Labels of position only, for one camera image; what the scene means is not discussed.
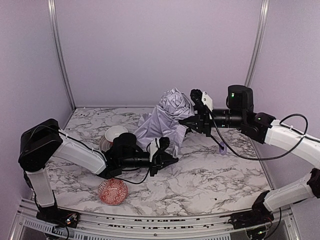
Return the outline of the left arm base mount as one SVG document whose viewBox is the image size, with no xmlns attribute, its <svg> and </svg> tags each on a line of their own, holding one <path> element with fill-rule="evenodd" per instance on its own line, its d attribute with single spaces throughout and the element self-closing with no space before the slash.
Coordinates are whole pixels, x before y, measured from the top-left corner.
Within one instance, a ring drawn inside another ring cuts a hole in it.
<svg viewBox="0 0 320 240">
<path fill-rule="evenodd" d="M 80 219 L 80 213 L 59 208 L 57 211 L 47 211 L 45 213 L 39 211 L 36 214 L 36 218 L 45 222 L 76 228 Z"/>
</svg>

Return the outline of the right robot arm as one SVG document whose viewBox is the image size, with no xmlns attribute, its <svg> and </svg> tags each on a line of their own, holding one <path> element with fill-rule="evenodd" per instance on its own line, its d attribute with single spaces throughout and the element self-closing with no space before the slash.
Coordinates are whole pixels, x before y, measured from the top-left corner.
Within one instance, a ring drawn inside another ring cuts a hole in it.
<svg viewBox="0 0 320 240">
<path fill-rule="evenodd" d="M 234 128 L 260 144 L 277 147 L 285 152 L 277 157 L 266 157 L 265 161 L 293 154 L 313 168 L 299 180 L 276 190 L 261 193 L 253 203 L 254 213 L 270 214 L 290 204 L 309 198 L 320 197 L 320 140 L 284 124 L 284 120 L 264 112 L 254 112 L 253 90 L 244 85 L 227 88 L 226 109 L 214 109 L 213 100 L 205 91 L 193 89 L 190 98 L 194 102 L 194 116 L 180 120 L 180 124 L 211 137 L 212 128 Z"/>
</svg>

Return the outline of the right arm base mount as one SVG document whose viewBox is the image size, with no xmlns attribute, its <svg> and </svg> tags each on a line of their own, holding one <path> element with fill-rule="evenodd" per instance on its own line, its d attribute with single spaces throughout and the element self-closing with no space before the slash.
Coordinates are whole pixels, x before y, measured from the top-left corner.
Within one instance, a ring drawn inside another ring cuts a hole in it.
<svg viewBox="0 0 320 240">
<path fill-rule="evenodd" d="M 265 223 L 271 223 L 274 220 L 274 215 L 270 212 L 262 213 L 260 211 L 247 210 L 233 213 L 228 220 L 235 230 L 253 227 Z"/>
</svg>

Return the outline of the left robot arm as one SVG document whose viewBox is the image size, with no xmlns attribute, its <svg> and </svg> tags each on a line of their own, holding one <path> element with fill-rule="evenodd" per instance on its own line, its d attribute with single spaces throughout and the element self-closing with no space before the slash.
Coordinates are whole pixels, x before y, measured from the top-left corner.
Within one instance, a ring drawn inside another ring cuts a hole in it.
<svg viewBox="0 0 320 240">
<path fill-rule="evenodd" d="M 166 152 L 169 145 L 168 137 L 160 137 L 143 150 L 133 133 L 123 132 L 114 138 L 110 149 L 98 151 L 68 136 L 58 122 L 50 118 L 21 135 L 18 163 L 35 193 L 39 211 L 42 214 L 57 213 L 60 209 L 46 171 L 49 160 L 68 161 L 102 179 L 116 178 L 126 168 L 146 168 L 148 175 L 153 177 L 178 162 L 177 157 Z"/>
</svg>

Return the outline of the lilac folding umbrella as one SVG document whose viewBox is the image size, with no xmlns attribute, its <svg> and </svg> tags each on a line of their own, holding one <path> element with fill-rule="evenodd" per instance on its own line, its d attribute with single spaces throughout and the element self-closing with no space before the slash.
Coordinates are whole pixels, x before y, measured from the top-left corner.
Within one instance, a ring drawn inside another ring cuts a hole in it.
<svg viewBox="0 0 320 240">
<path fill-rule="evenodd" d="M 177 88 L 164 92 L 152 112 L 144 113 L 138 121 L 134 132 L 138 146 L 146 149 L 155 138 L 168 137 L 168 151 L 176 158 L 187 131 L 187 127 L 179 121 L 193 116 L 193 104 L 183 92 Z"/>
</svg>

